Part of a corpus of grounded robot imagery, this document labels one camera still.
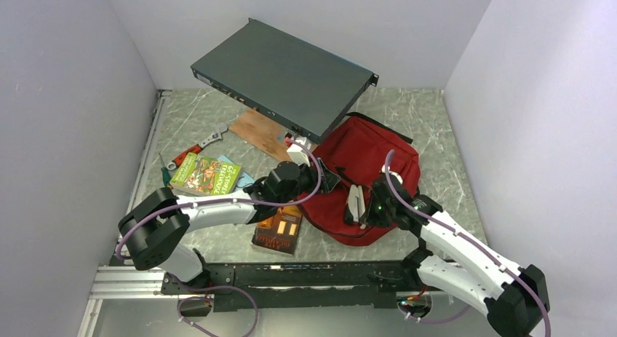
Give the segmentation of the beige black stapler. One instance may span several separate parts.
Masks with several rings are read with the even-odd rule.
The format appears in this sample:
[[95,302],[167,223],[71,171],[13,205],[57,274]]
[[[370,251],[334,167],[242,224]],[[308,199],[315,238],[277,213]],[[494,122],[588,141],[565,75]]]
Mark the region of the beige black stapler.
[[343,214],[343,222],[347,225],[358,225],[360,229],[365,229],[366,225],[361,222],[361,217],[365,213],[365,198],[361,186],[351,185]]

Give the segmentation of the red backpack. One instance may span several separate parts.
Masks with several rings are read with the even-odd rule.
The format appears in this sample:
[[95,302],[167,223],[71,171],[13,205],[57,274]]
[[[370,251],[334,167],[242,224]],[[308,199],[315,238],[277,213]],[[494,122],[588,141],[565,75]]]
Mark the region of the red backpack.
[[395,150],[390,168],[402,177],[408,191],[418,187],[421,171],[419,154],[412,147],[413,139],[374,119],[358,113],[335,128],[313,151],[328,170],[341,176],[340,183],[328,194],[316,194],[299,205],[305,219],[321,232],[343,245],[371,245],[394,227],[379,228],[351,225],[343,220],[349,189],[361,186],[365,201],[370,201],[372,182],[381,173],[386,155]]

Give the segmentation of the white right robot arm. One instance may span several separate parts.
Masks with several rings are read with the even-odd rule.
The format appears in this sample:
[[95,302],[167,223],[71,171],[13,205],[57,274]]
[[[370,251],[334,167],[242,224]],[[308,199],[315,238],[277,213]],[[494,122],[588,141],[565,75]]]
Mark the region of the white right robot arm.
[[423,194],[411,196],[391,175],[373,182],[366,212],[371,226],[396,226],[417,237],[418,247],[402,260],[401,280],[449,293],[483,314],[500,336],[528,336],[542,322],[551,327],[544,273],[510,261],[465,230],[443,207]]

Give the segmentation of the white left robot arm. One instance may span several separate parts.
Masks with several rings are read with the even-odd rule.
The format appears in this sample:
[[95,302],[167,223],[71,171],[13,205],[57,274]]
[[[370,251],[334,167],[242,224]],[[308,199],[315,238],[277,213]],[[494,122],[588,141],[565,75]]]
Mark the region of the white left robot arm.
[[315,166],[281,162],[266,177],[231,194],[185,197],[160,188],[120,220],[116,255],[130,259],[139,271],[163,269],[190,293],[200,293],[208,286],[210,272],[198,250],[182,245],[186,234],[264,221],[281,207],[330,193],[340,181],[322,161]]

